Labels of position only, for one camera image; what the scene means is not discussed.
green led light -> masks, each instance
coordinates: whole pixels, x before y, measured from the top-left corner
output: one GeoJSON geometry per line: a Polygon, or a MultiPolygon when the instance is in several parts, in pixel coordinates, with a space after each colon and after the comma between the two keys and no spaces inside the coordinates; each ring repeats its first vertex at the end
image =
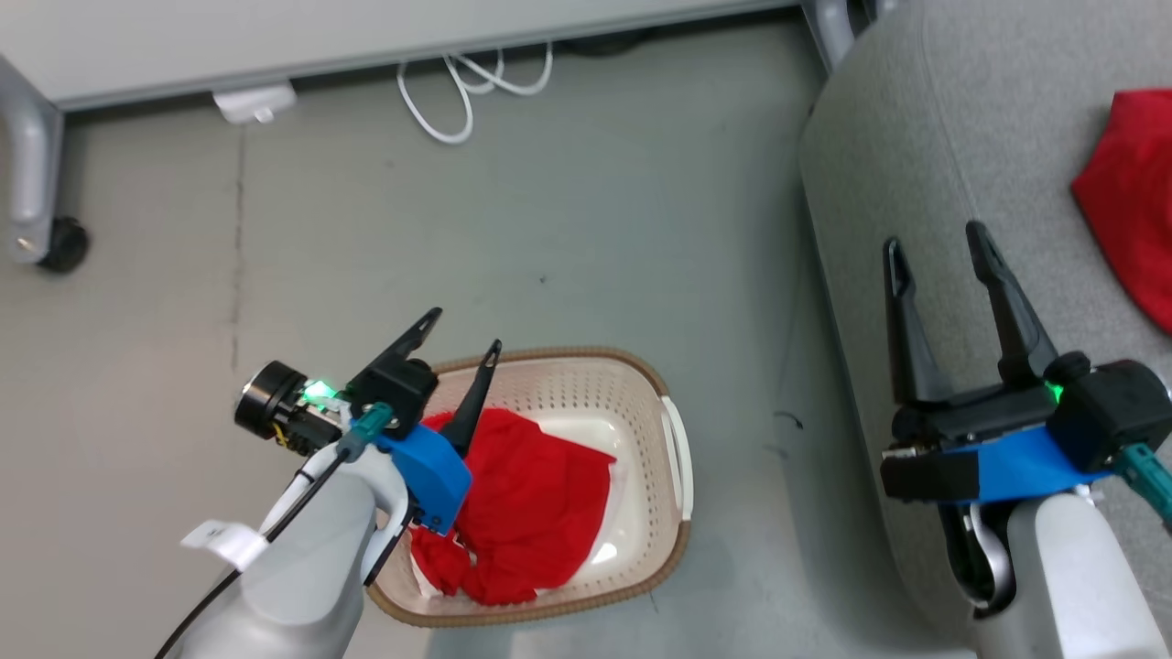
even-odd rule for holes
{"type": "Polygon", "coordinates": [[[1055,385],[1054,382],[1047,382],[1045,387],[1048,389],[1050,389],[1050,393],[1054,394],[1054,402],[1061,402],[1062,401],[1062,385],[1055,385]]]}
{"type": "Polygon", "coordinates": [[[314,380],[305,386],[305,398],[307,399],[332,399],[338,392],[329,388],[329,385],[321,380],[314,380]]]}

basket handle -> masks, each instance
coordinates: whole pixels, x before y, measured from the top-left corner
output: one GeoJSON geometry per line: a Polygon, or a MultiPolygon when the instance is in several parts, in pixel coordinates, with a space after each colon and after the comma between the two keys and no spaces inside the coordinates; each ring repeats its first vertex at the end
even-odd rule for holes
{"type": "Polygon", "coordinates": [[[691,450],[688,448],[688,433],[683,429],[680,410],[669,396],[663,401],[663,434],[672,440],[674,450],[667,451],[672,464],[672,487],[675,490],[675,502],[684,522],[691,521],[691,500],[694,484],[691,481],[691,450]]]}

teal connector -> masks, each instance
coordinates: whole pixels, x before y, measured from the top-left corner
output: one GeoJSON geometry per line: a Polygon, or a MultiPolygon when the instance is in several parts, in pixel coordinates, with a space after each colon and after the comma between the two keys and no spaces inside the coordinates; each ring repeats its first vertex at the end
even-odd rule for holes
{"type": "Polygon", "coordinates": [[[395,410],[390,408],[389,405],[384,402],[376,402],[370,406],[370,409],[362,414],[361,419],[356,419],[350,423],[350,429],[342,435],[341,440],[338,440],[338,450],[349,451],[346,456],[346,462],[354,462],[362,455],[362,450],[366,446],[382,435],[382,430],[390,423],[390,420],[395,417],[395,410]]]}
{"type": "Polygon", "coordinates": [[[1147,444],[1131,444],[1115,458],[1115,473],[1172,528],[1172,474],[1147,444]]]}

caster wheel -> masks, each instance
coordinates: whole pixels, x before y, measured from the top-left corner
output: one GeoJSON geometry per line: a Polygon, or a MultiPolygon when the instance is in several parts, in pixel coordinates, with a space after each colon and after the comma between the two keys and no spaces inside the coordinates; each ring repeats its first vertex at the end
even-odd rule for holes
{"type": "Polygon", "coordinates": [[[73,272],[86,259],[89,251],[89,233],[71,217],[53,218],[49,251],[38,266],[57,274],[73,272]]]}

table leg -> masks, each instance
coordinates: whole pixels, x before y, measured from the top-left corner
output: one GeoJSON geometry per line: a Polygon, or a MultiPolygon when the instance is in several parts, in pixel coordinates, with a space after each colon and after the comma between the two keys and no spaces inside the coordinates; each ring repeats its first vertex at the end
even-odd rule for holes
{"type": "Polygon", "coordinates": [[[802,0],[818,54],[826,70],[834,70],[854,45],[854,30],[846,15],[846,0],[802,0]]]}
{"type": "Polygon", "coordinates": [[[871,20],[881,19],[887,12],[891,12],[899,5],[899,0],[870,0],[871,6],[871,20]]]}
{"type": "Polygon", "coordinates": [[[36,263],[49,249],[64,115],[0,56],[0,117],[12,143],[8,252],[36,263]]]}

